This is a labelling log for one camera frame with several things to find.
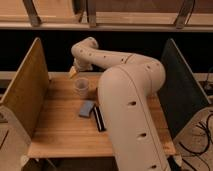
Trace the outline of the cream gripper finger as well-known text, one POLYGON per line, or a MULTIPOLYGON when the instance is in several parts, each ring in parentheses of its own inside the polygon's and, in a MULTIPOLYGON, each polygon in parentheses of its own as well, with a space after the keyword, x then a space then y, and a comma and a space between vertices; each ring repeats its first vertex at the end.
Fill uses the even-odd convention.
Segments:
POLYGON ((69 77, 73 78, 77 73, 78 73, 77 69, 74 66, 72 66, 69 70, 69 77))

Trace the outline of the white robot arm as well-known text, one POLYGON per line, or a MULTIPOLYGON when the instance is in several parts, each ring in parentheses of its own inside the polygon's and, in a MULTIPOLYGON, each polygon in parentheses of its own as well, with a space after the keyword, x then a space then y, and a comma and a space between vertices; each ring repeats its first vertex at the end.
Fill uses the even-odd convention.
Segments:
POLYGON ((104 69, 98 101, 119 171, 171 171, 147 96, 165 82, 162 63, 137 53, 101 50, 93 37, 71 47, 78 71, 104 69))

